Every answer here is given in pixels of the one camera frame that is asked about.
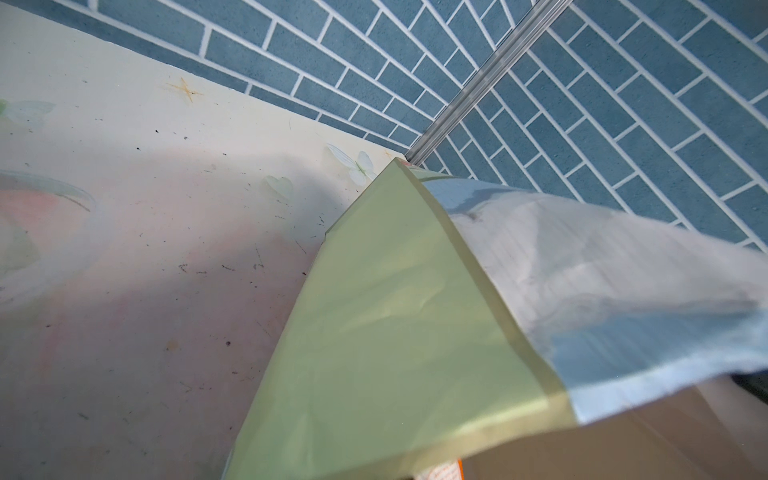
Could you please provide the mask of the floral paper gift bag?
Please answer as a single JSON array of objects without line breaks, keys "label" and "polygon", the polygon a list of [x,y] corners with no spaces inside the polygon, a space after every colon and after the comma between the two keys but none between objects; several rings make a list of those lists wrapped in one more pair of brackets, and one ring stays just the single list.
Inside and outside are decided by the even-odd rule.
[{"label": "floral paper gift bag", "polygon": [[228,479],[401,479],[767,367],[767,257],[395,160],[329,229]]}]

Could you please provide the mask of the aluminium corner post right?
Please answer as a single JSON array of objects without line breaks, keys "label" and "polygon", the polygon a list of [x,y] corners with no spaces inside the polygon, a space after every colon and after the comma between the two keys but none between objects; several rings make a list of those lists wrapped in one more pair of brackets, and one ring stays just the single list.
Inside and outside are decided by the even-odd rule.
[{"label": "aluminium corner post right", "polygon": [[423,164],[572,3],[572,0],[545,0],[534,3],[520,25],[514,27],[502,39],[487,61],[469,77],[457,96],[414,142],[405,158],[413,165]]}]

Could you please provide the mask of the orange clear snack bag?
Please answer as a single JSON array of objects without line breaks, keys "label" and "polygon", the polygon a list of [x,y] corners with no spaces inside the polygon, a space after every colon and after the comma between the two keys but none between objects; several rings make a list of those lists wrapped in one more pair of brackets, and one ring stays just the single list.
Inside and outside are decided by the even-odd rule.
[{"label": "orange clear snack bag", "polygon": [[414,480],[464,480],[463,465],[461,460],[446,462],[413,477]]}]

